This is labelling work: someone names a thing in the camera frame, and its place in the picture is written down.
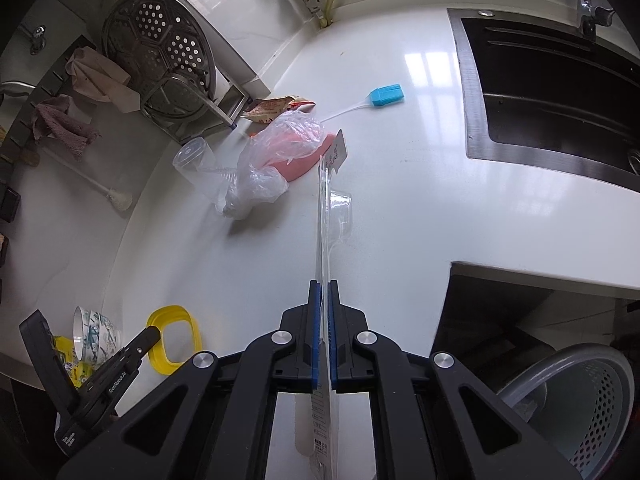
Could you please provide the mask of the pink silicone bowl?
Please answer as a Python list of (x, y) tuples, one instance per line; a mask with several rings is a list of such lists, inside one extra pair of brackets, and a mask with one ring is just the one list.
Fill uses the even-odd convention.
[(330, 148), (335, 137), (335, 133), (328, 133), (322, 144), (310, 155), (302, 158), (294, 158), (289, 162), (287, 160), (282, 160), (282, 162), (270, 162), (268, 166), (277, 169), (279, 174), (284, 177), (288, 183), (291, 183), (300, 177), (303, 177), (304, 174), (318, 164), (320, 158), (326, 154), (326, 151)]

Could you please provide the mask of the red patterned snack wrapper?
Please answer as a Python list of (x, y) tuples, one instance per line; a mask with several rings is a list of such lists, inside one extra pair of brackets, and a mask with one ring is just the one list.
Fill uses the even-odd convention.
[(242, 111), (241, 117), (253, 124), (267, 125), (285, 112), (291, 110), (308, 112), (315, 105), (316, 102), (302, 96), (281, 96), (280, 98), (258, 100), (250, 104)]

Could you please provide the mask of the grey perforated trash basket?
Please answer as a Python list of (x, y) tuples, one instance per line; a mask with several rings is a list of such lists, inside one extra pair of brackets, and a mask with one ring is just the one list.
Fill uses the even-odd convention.
[(622, 352), (574, 344), (512, 379), (498, 397), (584, 479), (605, 472), (634, 406), (634, 374)]

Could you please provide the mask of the blue silicone brush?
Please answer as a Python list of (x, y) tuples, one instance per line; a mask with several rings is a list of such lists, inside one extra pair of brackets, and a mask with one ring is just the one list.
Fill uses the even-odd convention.
[(404, 92), (400, 84), (389, 84), (388, 86), (378, 87), (371, 90), (368, 96), (360, 103), (354, 104), (321, 119), (321, 122), (329, 122), (330, 120), (346, 115), (355, 110), (364, 110), (365, 108), (381, 108), (395, 105), (405, 99)]

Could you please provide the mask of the white bottle brush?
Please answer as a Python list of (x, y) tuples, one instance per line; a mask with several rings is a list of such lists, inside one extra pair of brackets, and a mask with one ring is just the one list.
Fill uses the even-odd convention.
[(66, 162), (66, 160), (62, 159), (62, 157), (58, 156), (57, 154), (55, 154), (55, 152), (52, 152), (45, 146), (42, 146), (40, 150), (43, 151), (44, 154), (47, 154), (53, 160), (58, 162), (63, 167), (67, 168), (68, 170), (76, 174), (76, 176), (81, 177), (81, 179), (84, 179), (89, 184), (91, 184), (94, 188), (100, 191), (105, 196), (105, 198), (110, 202), (110, 204), (113, 206), (115, 210), (119, 212), (125, 212), (130, 209), (132, 205), (132, 196), (130, 194), (119, 192), (117, 190), (114, 190), (114, 188), (108, 188), (107, 186), (102, 185), (97, 180), (94, 180), (92, 177), (89, 177), (86, 174), (84, 174), (82, 171), (74, 167), (69, 162)]

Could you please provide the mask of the clear blister package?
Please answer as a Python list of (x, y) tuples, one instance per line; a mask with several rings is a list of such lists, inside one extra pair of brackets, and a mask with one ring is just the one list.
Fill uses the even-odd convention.
[(338, 477), (338, 407), (329, 374), (328, 283), (331, 252), (349, 236), (352, 228), (352, 198), (332, 188), (332, 178), (347, 158), (344, 134), (338, 132), (318, 166), (318, 226), (316, 281), (321, 285), (320, 375), (310, 396), (308, 427), (311, 431), (309, 466), (316, 479)]

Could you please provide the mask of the stacked patterned ceramic bowls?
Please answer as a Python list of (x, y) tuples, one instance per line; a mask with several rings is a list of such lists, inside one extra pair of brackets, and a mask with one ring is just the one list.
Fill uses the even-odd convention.
[(73, 348), (80, 362), (98, 368), (119, 352), (122, 336), (101, 312), (77, 307), (73, 317)]

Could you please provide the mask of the black kitchen sink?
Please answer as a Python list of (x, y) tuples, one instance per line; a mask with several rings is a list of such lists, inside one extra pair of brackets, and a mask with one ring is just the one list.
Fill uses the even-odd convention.
[(469, 158), (638, 190), (639, 60), (526, 14), (451, 9)]

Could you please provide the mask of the chrome kitchen faucet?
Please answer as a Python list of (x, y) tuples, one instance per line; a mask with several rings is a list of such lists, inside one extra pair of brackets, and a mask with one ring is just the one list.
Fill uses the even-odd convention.
[(597, 28), (610, 27), (615, 10), (605, 6), (595, 6), (591, 0), (577, 0), (577, 27), (587, 40), (596, 41)]

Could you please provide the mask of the mauve hanging cloth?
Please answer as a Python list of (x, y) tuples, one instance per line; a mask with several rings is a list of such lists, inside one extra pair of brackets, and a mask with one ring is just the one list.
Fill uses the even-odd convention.
[(56, 96), (40, 102), (32, 112), (32, 134), (36, 141), (50, 138), (62, 143), (76, 160), (100, 136), (92, 125), (70, 116), (73, 100)]

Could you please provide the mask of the beige hanging cloth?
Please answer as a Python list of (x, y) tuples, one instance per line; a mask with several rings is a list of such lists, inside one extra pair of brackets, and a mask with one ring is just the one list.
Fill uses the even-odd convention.
[(140, 94), (129, 87), (131, 76), (93, 48), (77, 48), (65, 71), (81, 96), (97, 103), (112, 103), (122, 114), (140, 110)]

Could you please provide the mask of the yellow green detergent pouch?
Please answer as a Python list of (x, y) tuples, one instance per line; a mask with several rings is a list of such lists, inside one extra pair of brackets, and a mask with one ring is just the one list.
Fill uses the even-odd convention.
[(54, 336), (53, 342), (64, 370), (72, 384), (79, 389), (93, 375), (93, 366), (78, 359), (73, 341), (70, 339), (63, 336)]

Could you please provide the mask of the clear plastic bag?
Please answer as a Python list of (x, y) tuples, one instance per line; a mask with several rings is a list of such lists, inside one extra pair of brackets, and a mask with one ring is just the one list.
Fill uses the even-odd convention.
[(245, 144), (231, 183), (215, 185), (214, 204), (224, 217), (242, 220), (260, 204), (272, 204), (288, 190), (288, 181), (270, 162), (310, 155), (328, 132), (318, 120), (292, 110), (276, 118)]

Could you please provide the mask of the clear plastic cup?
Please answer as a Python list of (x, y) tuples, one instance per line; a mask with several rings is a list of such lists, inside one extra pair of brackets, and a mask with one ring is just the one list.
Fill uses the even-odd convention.
[(232, 182), (234, 170), (218, 165), (216, 156), (204, 138), (194, 138), (180, 148), (172, 166), (194, 186), (209, 188)]

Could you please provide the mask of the perforated steel steamer tray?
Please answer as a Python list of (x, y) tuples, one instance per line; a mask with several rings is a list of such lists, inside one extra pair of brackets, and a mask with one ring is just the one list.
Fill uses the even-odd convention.
[(212, 48), (178, 0), (117, 0), (103, 22), (101, 50), (130, 76), (128, 87), (142, 98), (174, 75), (214, 96)]

